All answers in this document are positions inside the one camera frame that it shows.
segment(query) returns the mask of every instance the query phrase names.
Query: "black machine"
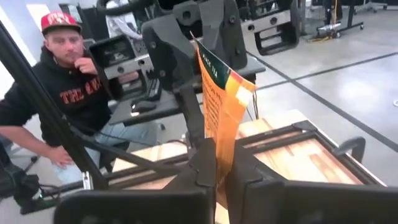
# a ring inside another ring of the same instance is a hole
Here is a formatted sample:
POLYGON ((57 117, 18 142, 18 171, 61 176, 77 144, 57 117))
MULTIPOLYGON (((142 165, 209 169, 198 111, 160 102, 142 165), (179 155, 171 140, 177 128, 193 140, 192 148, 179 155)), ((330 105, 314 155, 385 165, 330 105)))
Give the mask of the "black machine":
MULTIPOLYGON (((152 1, 135 0, 129 1, 126 6, 106 9, 108 1, 99 0, 98 10, 109 16, 118 16, 152 4, 152 1)), ((7 183, 11 183, 4 185, 10 186, 5 191, 7 196, 12 194, 14 197, 17 196, 21 213, 30 213, 54 206, 59 203, 57 196, 60 194, 83 187, 84 191, 73 194, 58 204, 54 216, 56 224, 215 223, 215 144, 212 139, 205 139, 203 135, 203 115, 196 98, 196 93, 201 89, 200 76, 195 51, 187 33, 193 32, 214 54, 233 69, 239 70, 248 63, 242 27, 244 32, 249 30, 254 35, 259 35, 258 33, 271 27, 278 29, 280 33, 276 37, 282 39, 281 43, 267 50, 261 50, 262 46, 257 45, 257 49, 264 55, 291 49, 297 45, 297 23, 292 20, 297 2, 276 0, 276 3, 280 8, 274 12, 265 16, 254 16, 251 21, 241 25, 234 0, 158 0, 155 1, 157 17, 142 26, 148 55, 135 57, 123 36, 90 46, 91 56, 96 66, 100 68, 99 75, 115 100, 131 98, 132 101, 147 101, 148 88, 145 82, 158 78, 160 86, 174 96, 174 101, 181 108, 187 122, 189 141, 195 149, 195 153, 189 158, 188 154, 184 154, 151 162, 105 147, 104 151, 112 152, 125 161, 137 164, 134 168, 106 175, 100 173, 80 141, 71 134, 67 119, 55 109, 45 89, 32 73, 27 60, 7 30, 0 24, 0 45, 3 46, 0 52, 1 62, 15 81, 24 87, 27 95, 37 105, 38 112, 48 117, 54 134, 60 136, 62 145, 82 171, 81 182, 53 190, 42 190, 35 176, 27 176, 18 169, 10 170, 9 167, 5 167, 9 180, 7 183), (138 83, 132 92, 122 91, 120 83, 113 80, 135 70, 141 71, 141 84, 138 83), (136 178, 126 178, 137 174, 136 178), (114 191, 166 177, 174 178, 162 190, 114 191)), ((395 216, 384 214, 394 214, 396 211, 398 191, 377 185, 377 181, 371 175, 361 171, 360 166, 345 154, 351 149, 353 157, 361 161, 364 140, 352 140, 336 148, 308 121, 238 140, 233 169, 226 178, 230 223, 336 223, 336 220, 337 223, 348 221, 361 223, 362 220, 366 220, 362 223, 369 223, 370 220, 375 223, 396 223, 395 216), (296 132, 300 134, 278 138, 296 132), (317 139, 333 156, 349 167, 348 169, 363 182, 364 186, 291 182, 253 156, 258 152, 311 138, 317 139), (263 140, 270 141, 250 146, 263 140), (311 197, 309 192, 314 192, 315 197, 311 197), (350 197, 358 195, 359 192, 361 198, 350 197), (333 195, 333 197, 323 197, 324 195, 333 195), (337 200, 335 195, 347 198, 353 207, 348 208, 345 206, 348 204, 337 200), (380 208, 385 210, 379 212, 381 217, 377 218, 374 214, 380 208)))

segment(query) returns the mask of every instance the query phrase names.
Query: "concrete floor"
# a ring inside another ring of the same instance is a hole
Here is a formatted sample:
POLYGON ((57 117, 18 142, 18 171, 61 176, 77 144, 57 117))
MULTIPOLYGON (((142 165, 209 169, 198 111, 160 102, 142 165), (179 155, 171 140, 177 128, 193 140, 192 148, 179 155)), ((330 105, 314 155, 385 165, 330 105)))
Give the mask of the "concrete floor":
MULTIPOLYGON (((247 50, 266 62, 268 70, 257 76, 261 116, 298 109, 337 143, 355 136, 367 140, 363 164, 387 185, 398 185, 398 13, 361 13, 359 28, 345 32, 340 39, 322 44, 304 41, 293 50, 277 55, 258 55, 251 37, 247 50)), ((161 141, 179 138, 185 132, 182 115, 163 119, 172 132, 161 141)), ((26 159, 16 164, 25 166, 26 159)), ((46 184, 59 184, 46 159, 33 167, 46 184)), ((52 222, 53 209, 20 216, 12 199, 0 203, 0 223, 52 222)))

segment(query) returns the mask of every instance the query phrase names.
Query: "wooden board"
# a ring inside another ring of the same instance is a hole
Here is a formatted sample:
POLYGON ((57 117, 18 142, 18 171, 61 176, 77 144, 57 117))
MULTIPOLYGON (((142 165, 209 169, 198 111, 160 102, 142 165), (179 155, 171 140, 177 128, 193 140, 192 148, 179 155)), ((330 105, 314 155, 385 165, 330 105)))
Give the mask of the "wooden board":
MULTIPOLYGON (((292 123, 307 120, 297 110, 287 111, 264 119, 250 121, 239 126, 238 138, 252 136, 272 129, 282 128, 292 123)), ((157 161, 186 153, 187 148, 181 143, 168 143, 153 148, 143 149, 134 154, 146 159, 157 161)), ((335 159, 316 140, 308 140, 290 146, 273 149, 255 155, 260 161, 290 180, 313 182, 333 182, 344 184, 362 184, 347 168, 335 159)), ((134 167, 134 164, 118 159, 114 171, 134 167)), ((132 189, 161 189, 173 177, 156 180, 132 187, 132 189)), ((229 223, 228 211, 221 205, 216 208, 216 222, 229 223)))

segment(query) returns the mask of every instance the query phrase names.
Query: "metal rod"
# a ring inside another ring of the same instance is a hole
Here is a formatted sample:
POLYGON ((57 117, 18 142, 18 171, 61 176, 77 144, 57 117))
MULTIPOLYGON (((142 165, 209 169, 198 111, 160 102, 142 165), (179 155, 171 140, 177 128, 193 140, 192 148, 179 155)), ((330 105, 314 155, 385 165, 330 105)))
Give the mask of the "metal rod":
POLYGON ((23 90, 38 114, 45 118, 46 125, 57 136, 65 150, 72 157, 79 169, 90 172, 97 189, 107 189, 108 183, 100 170, 95 166, 85 148, 78 144, 72 136, 68 123, 62 119, 62 114, 56 104, 40 84, 28 61, 9 35, 7 29, 0 22, 0 60, 15 82, 23 90))

